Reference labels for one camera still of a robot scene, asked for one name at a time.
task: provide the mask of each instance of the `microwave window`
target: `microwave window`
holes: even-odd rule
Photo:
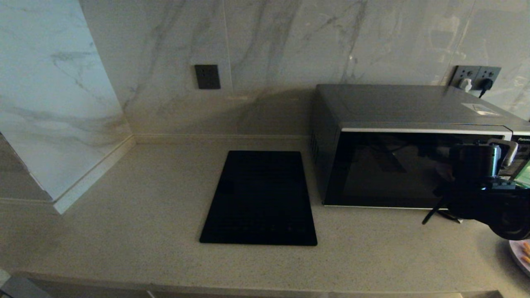
[[[499,135],[350,133],[340,205],[432,208],[452,179],[449,150]]]

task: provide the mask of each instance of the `wall outlet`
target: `wall outlet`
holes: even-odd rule
[[[221,89],[217,65],[195,65],[199,89]]]
[[[482,82],[488,78],[493,81],[495,80],[500,73],[500,67],[494,66],[481,66],[478,75],[476,75],[475,81],[473,82],[473,90],[481,90]]]
[[[473,88],[475,87],[475,78],[476,75],[480,71],[480,66],[462,66],[459,65],[456,67],[455,73],[453,74],[453,78],[451,79],[451,82],[449,83],[449,86],[457,87],[460,85],[460,82],[465,78],[470,78],[473,84]]]

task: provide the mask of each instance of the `plate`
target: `plate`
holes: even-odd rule
[[[510,252],[511,256],[514,258],[515,263],[526,273],[526,275],[530,276],[530,264],[523,261],[521,259],[522,256],[525,256],[526,254],[523,251],[523,242],[527,242],[530,244],[529,240],[508,240],[510,243]]]

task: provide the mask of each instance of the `black wall switch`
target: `black wall switch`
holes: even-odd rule
[[[217,65],[195,65],[199,89],[221,89]]]

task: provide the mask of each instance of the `microwave top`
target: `microwave top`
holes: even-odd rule
[[[344,132],[473,125],[465,130],[517,127],[521,134],[530,134],[528,121],[452,86],[321,84],[316,91]]]

